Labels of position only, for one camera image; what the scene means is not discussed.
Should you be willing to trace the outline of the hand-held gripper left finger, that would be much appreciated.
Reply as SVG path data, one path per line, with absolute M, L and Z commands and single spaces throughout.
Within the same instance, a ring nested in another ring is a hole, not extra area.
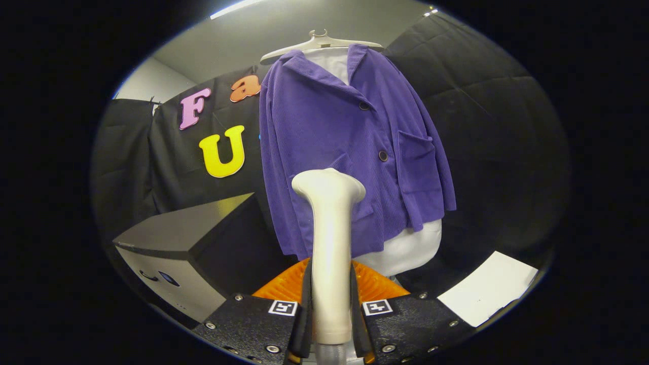
M 193 335 L 227 363 L 300 364 L 310 355 L 312 326 L 311 260 L 305 259 L 255 295 L 232 295 Z

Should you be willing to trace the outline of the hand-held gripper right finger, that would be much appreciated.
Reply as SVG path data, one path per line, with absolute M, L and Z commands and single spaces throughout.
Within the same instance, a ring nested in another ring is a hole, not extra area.
M 424 364 L 477 330 L 427 293 L 410 293 L 364 264 L 350 274 L 352 339 L 366 364 Z

